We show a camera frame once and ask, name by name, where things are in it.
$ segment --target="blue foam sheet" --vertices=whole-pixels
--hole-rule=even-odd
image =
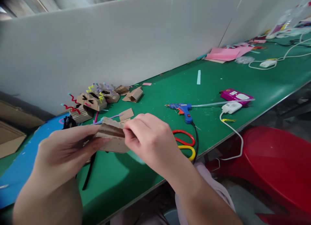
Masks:
[[[69,113],[60,115],[41,125],[31,140],[25,145],[23,151],[2,175],[0,186],[8,186],[0,189],[0,209],[16,201],[19,192],[31,174],[39,143],[53,131],[62,129],[63,125],[59,123],[59,120],[68,115]]]

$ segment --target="blue glue gun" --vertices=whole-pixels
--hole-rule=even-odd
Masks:
[[[185,123],[186,124],[191,124],[192,123],[192,117],[189,114],[189,110],[191,110],[191,104],[169,104],[165,105],[168,106],[172,109],[177,109],[179,110],[178,114],[184,114],[185,115]]]

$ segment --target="red pipe cleaner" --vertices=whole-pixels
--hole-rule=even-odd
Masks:
[[[71,112],[77,111],[79,114],[81,114],[81,112],[80,112],[78,109],[75,109],[74,107],[68,107],[68,106],[65,105],[65,104],[62,104],[62,105],[64,105],[64,106],[66,107],[66,109],[72,108]]]
[[[72,97],[71,101],[75,102],[76,104],[80,104],[80,103],[77,102],[76,99],[74,100],[74,96],[72,94],[68,93],[68,95],[70,95]]]

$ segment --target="red plastic chair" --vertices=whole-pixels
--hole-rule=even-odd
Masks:
[[[289,212],[289,215],[257,214],[263,222],[311,224],[311,144],[269,127],[253,127],[244,133],[243,140],[242,156],[220,160],[220,168],[214,172],[249,181]],[[234,142],[232,150],[239,152],[240,145],[240,141]],[[206,165],[210,171],[214,166],[213,161]]]

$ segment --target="pink box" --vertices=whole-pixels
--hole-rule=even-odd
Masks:
[[[245,99],[253,99],[254,97],[246,95],[244,93],[238,92],[236,90],[233,90],[232,88],[229,88],[227,90],[224,90],[221,92],[220,97],[227,100],[227,101],[232,101],[232,100],[245,100]],[[244,102],[239,102],[243,106],[246,106],[250,101],[244,101]]]

